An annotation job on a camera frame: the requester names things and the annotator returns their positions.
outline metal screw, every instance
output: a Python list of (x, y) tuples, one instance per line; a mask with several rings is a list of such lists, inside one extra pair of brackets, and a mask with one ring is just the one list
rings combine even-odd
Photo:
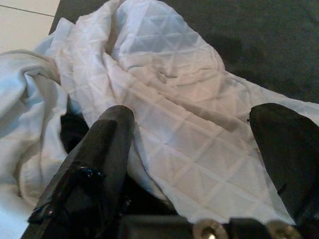
[(222, 224), (213, 220), (201, 220), (193, 226), (195, 239), (228, 239), (228, 234)]
[(267, 228), (273, 239), (303, 239), (297, 229), (281, 221), (270, 221)]

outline white towel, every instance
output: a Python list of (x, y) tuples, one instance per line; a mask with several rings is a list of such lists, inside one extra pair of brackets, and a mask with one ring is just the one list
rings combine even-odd
[[(155, 0), (111, 0), (96, 12), (80, 17), (75, 25), (62, 19), (56, 32), (36, 52), (54, 59), (71, 109), (82, 113), (89, 126), (110, 106), (122, 104), (132, 109), (137, 129), (129, 174), (154, 195), (170, 199), (189, 221), (254, 217), (262, 222), (280, 219), (294, 223), (258, 156), (247, 118), (251, 107), (274, 102), (319, 124), (319, 105), (289, 99), (226, 72), (214, 48), (171, 7)], [(0, 66), (1, 71), (10, 65)], [(47, 66), (45, 72), (53, 69)], [(38, 75), (58, 82), (56, 73)], [(6, 153), (9, 156), (5, 160), (1, 156), (1, 161), (11, 164), (6, 174), (0, 171), (1, 188), (7, 178), (14, 178), (20, 157), (30, 164), (17, 171), (18, 183), (11, 182), (14, 191), (1, 192), (14, 198), (11, 205), (24, 210), (12, 213), (19, 216), (16, 223), (20, 224), (20, 233), (31, 209), (25, 201), (34, 206), (65, 156), (58, 139), (58, 119), (65, 112), (66, 95), (55, 82), (48, 85), (54, 88), (51, 93), (56, 97), (43, 94), (42, 99), (50, 102), (44, 109), (51, 113), (48, 119), (52, 124), (44, 123), (46, 117), (41, 122), (52, 127), (38, 128), (37, 133), (40, 139), (53, 141), (55, 151), (40, 144), (33, 160), (23, 146), (5, 147), (5, 137), (0, 141), (2, 151), (20, 152)], [(19, 97), (12, 98), (11, 104)], [(38, 114), (30, 116), (29, 112), (25, 109), (13, 118), (27, 115), (40, 120)], [(7, 122), (2, 115), (0, 120)], [(0, 130), (1, 136), (6, 127)], [(15, 132), (11, 130), (7, 135), (15, 137)], [(17, 195), (18, 188), (22, 198)], [(0, 203), (3, 210), (6, 204)]]

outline wrinkled fabric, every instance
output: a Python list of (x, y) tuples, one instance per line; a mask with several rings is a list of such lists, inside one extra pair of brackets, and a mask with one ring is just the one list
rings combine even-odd
[(66, 153), (67, 94), (56, 67), (27, 51), (0, 55), (0, 235), (19, 238)]
[(111, 0), (75, 25), (62, 19), (35, 52), (52, 63), (31, 53), (0, 56), (0, 225), (8, 238), (21, 235), (65, 157), (59, 131), (67, 102), (88, 126), (113, 105), (129, 107), (137, 123), (129, 174), (189, 221), (294, 223), (259, 157), (248, 114), (274, 102), (319, 124), (319, 106), (226, 72), (214, 48), (165, 3)]

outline tile grout line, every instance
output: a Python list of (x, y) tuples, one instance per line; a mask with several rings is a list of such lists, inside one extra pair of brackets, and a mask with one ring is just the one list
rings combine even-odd
[(53, 15), (49, 15), (49, 14), (45, 14), (45, 13), (40, 13), (40, 12), (36, 12), (36, 11), (24, 10), (24, 9), (12, 7), (12, 6), (4, 6), (4, 5), (1, 5), (1, 4), (0, 4), (0, 6), (7, 7), (7, 8), (11, 8), (11, 9), (15, 9), (15, 10), (20, 10), (20, 11), (26, 11), (26, 12), (30, 12), (30, 13), (35, 13), (35, 14), (39, 14), (39, 15), (43, 15), (43, 16), (51, 16), (51, 17), (54, 17)]

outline white tile floor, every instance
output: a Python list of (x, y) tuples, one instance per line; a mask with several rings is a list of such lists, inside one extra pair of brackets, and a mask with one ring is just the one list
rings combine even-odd
[(0, 53), (27, 49), (45, 38), (59, 0), (0, 0)]

